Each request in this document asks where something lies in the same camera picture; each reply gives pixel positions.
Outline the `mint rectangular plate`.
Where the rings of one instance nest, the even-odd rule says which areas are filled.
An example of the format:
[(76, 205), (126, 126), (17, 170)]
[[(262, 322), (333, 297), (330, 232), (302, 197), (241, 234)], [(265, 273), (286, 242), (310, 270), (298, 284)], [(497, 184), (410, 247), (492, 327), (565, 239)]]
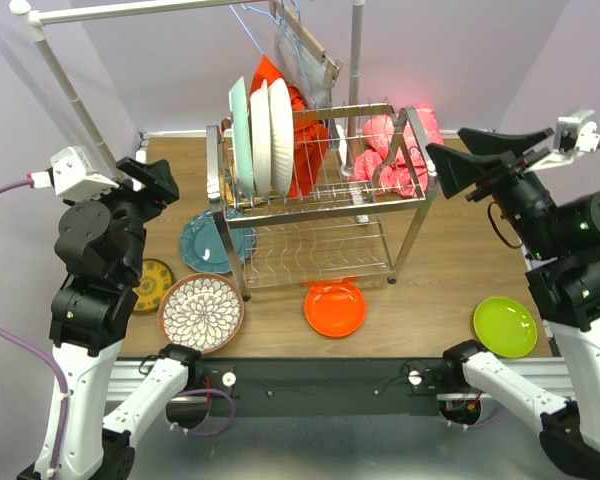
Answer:
[(236, 181), (239, 191), (245, 197), (251, 198), (255, 189), (246, 85), (243, 77), (239, 77), (229, 90), (229, 107)]

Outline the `flower plate brown rim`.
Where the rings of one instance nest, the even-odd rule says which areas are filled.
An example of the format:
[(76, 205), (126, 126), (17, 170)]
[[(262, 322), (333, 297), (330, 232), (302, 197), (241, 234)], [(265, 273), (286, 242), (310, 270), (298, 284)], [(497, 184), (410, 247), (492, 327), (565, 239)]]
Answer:
[(276, 79), (268, 88), (271, 123), (271, 185), (286, 197), (291, 188), (294, 165), (293, 110), (287, 85)]
[(225, 277), (198, 273), (177, 281), (165, 294), (158, 323), (169, 343), (208, 354), (237, 334), (245, 307), (240, 290)]

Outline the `cream plate blue swirl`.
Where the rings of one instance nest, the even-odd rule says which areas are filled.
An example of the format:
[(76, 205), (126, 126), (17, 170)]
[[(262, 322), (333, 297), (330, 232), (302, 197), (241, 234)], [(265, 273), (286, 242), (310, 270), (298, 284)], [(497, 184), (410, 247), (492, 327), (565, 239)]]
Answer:
[(268, 83), (263, 80), (250, 95), (253, 178), (258, 197), (271, 189), (271, 123)]

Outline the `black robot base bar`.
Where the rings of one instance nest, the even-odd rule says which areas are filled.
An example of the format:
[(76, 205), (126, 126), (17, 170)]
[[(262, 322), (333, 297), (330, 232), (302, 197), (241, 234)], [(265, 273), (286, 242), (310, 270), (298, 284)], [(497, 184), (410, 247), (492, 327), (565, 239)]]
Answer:
[(355, 415), (436, 416), (444, 399), (480, 394), (453, 362), (440, 357), (231, 358), (202, 357), (166, 375), (168, 399), (204, 386), (210, 413), (247, 417)]

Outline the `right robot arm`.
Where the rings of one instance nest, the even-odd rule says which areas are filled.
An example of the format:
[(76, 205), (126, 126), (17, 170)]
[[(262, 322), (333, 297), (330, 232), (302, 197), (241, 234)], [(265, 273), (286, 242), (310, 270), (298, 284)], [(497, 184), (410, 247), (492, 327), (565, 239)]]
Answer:
[(548, 155), (549, 130), (499, 134), (463, 128), (464, 151), (431, 143), (446, 197), (491, 197), (539, 266), (528, 288), (564, 358), (574, 391), (566, 399), (506, 367), (477, 341), (445, 351), (440, 379), (449, 390), (476, 388), (538, 436), (563, 473), (600, 479), (600, 191), (557, 205), (535, 174)]

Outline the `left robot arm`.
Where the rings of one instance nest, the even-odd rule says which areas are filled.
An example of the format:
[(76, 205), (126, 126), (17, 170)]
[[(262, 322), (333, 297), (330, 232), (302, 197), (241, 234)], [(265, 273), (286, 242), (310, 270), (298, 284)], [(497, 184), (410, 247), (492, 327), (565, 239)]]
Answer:
[(199, 352), (169, 345), (154, 372), (105, 411), (109, 381), (137, 302), (147, 222), (180, 197), (167, 160), (117, 163), (127, 179), (69, 201), (54, 251), (67, 277), (51, 302), (48, 365), (56, 377), (47, 432), (21, 479), (126, 479), (148, 427), (202, 380)]

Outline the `teal scalloped plate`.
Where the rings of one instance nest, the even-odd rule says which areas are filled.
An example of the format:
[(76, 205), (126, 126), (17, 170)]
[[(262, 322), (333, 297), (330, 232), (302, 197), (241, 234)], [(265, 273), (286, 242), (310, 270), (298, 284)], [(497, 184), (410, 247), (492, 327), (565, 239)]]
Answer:
[[(240, 263), (244, 264), (255, 250), (255, 229), (232, 229), (231, 237)], [(185, 224), (179, 241), (179, 252), (184, 263), (196, 272), (231, 272), (228, 255), (210, 209), (194, 215)]]

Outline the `yellow patterned small plate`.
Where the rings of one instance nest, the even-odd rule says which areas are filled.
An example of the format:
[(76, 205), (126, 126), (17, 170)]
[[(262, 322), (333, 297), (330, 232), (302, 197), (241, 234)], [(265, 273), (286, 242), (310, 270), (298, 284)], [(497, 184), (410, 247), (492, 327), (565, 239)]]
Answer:
[(133, 312), (144, 314), (157, 310), (173, 283), (173, 272), (165, 262), (144, 259), (140, 284), (134, 289), (137, 300)]

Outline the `orange garment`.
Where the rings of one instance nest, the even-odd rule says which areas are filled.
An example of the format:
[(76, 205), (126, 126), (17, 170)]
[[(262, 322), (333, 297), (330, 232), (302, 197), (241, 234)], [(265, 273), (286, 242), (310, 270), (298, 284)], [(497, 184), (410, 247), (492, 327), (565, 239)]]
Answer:
[[(298, 88), (289, 83), (276, 66), (263, 54), (249, 88), (253, 93), (263, 81), (272, 84), (282, 78), (287, 86), (293, 111), (307, 110), (308, 106)], [(329, 131), (320, 121), (300, 121), (294, 124), (294, 173), (287, 198), (306, 196), (318, 180), (318, 173), (326, 154)]]

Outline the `lime green plate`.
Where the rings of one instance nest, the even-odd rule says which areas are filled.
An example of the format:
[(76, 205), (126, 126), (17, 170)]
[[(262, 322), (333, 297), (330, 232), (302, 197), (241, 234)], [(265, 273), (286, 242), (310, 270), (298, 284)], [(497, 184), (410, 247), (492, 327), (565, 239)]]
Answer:
[(538, 340), (531, 313), (519, 302), (503, 296), (481, 301), (473, 313), (477, 339), (492, 353), (504, 358), (530, 354)]

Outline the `orange plastic plate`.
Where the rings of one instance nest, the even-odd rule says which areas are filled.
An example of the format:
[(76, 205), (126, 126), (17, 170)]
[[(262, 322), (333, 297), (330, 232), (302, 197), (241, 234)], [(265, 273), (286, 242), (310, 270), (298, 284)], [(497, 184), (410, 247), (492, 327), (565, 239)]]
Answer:
[(304, 314), (309, 325), (329, 338), (344, 338), (356, 332), (367, 315), (367, 302), (352, 279), (307, 284)]

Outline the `white clothes rail frame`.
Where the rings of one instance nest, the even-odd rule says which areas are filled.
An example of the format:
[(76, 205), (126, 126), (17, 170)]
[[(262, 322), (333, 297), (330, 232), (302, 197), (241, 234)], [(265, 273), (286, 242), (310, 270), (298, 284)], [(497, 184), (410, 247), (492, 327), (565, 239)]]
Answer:
[[(288, 5), (293, 5), (294, 9), (300, 14), (296, 2), (284, 2)], [(86, 131), (90, 142), (94, 145), (105, 164), (113, 169), (115, 167), (114, 155), (78, 95), (55, 52), (51, 48), (45, 35), (44, 28), (50, 25), (126, 18), (212, 7), (235, 6), (236, 4), (235, 1), (133, 1), (53, 11), (40, 11), (34, 9), (28, 1), (11, 1), (9, 3), (9, 10), (26, 25), (27, 30), (30, 32), (31, 37), (36, 44), (36, 48), (40, 52), (40, 55), (51, 71), (60, 89), (63, 91), (66, 99), (71, 104), (71, 107)]]

